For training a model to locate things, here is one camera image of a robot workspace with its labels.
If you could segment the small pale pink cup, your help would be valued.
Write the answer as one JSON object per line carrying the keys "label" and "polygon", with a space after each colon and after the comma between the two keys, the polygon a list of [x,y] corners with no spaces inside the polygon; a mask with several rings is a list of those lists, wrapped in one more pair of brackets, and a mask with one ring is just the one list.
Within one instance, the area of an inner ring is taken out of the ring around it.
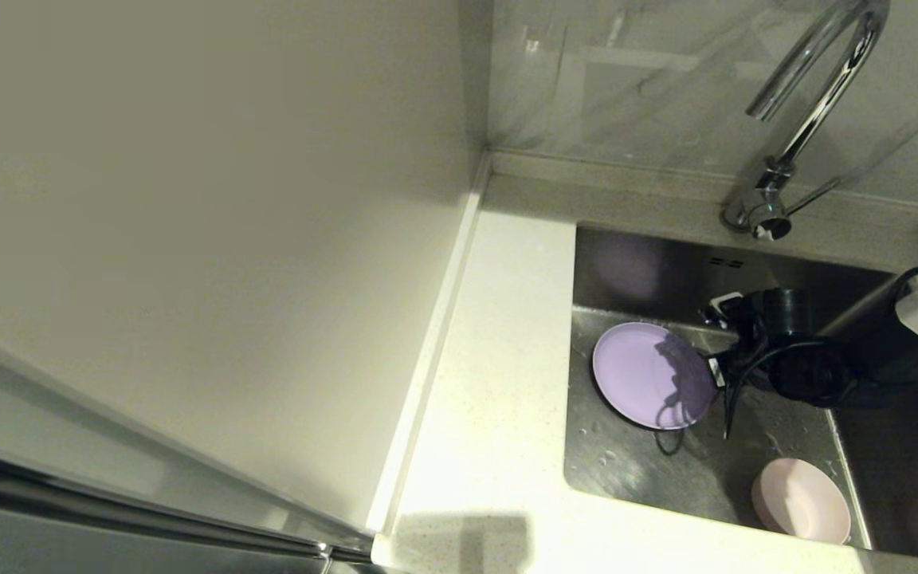
{"label": "small pale pink cup", "polygon": [[834,480],[797,458],[776,458],[755,476],[751,505],[760,524],[772,532],[841,545],[849,540],[853,518]]}

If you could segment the tall beige cabinet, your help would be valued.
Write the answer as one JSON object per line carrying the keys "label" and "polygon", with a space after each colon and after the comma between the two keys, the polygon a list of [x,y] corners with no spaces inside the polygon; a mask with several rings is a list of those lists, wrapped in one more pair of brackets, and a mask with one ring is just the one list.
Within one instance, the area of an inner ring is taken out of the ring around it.
{"label": "tall beige cabinet", "polygon": [[[0,0],[0,461],[372,554],[496,0]],[[0,506],[0,574],[381,572]]]}

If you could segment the chrome gooseneck faucet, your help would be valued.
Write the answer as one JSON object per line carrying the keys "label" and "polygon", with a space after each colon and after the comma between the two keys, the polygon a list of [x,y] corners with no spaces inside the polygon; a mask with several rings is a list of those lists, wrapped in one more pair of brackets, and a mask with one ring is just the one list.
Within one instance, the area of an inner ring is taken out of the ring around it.
{"label": "chrome gooseneck faucet", "polygon": [[762,173],[754,185],[733,194],[721,208],[719,218],[726,229],[769,242],[783,239],[791,232],[793,222],[790,216],[801,210],[804,204],[786,207],[783,190],[794,178],[798,157],[867,65],[872,51],[881,40],[889,12],[890,0],[834,0],[787,51],[747,106],[747,116],[752,119],[773,119],[842,33],[846,30],[853,32],[831,75],[779,152],[765,157]]}

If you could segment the lavender plastic plate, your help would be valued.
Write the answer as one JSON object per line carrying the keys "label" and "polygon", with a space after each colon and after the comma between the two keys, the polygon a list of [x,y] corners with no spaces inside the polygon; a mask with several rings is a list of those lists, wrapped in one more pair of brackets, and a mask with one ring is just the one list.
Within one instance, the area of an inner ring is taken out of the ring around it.
{"label": "lavender plastic plate", "polygon": [[605,331],[594,346],[591,371],[613,410],[656,431],[695,425],[717,393],[704,357],[658,324],[628,322]]}

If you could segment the stainless steel sink basin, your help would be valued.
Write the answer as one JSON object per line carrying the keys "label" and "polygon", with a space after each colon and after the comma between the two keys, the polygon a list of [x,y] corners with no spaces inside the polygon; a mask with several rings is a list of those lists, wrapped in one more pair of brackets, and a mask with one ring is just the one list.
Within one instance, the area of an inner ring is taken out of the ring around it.
{"label": "stainless steel sink basin", "polygon": [[704,360],[737,341],[702,320],[728,292],[808,289],[828,297],[823,322],[892,279],[860,266],[579,226],[571,313],[565,477],[575,489],[739,525],[757,516],[744,483],[775,458],[832,476],[853,506],[853,541],[918,556],[918,388],[893,406],[818,408],[747,385],[728,414],[725,390],[695,425],[651,430],[602,398],[591,353],[616,324],[685,338]]}

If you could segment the stone backsplash upstand strip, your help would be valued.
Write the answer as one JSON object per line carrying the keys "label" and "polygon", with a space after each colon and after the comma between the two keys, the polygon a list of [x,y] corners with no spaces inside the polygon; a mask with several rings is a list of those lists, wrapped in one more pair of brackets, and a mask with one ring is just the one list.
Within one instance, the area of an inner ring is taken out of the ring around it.
{"label": "stone backsplash upstand strip", "polygon": [[[562,159],[506,149],[492,153],[492,170],[500,175],[609,190],[634,191],[673,197],[721,202],[742,189],[732,177],[666,170],[666,168],[622,166],[602,161]],[[878,199],[845,190],[831,191],[800,210],[801,215],[826,219],[867,219],[883,226],[917,225],[918,204],[895,199]]]}

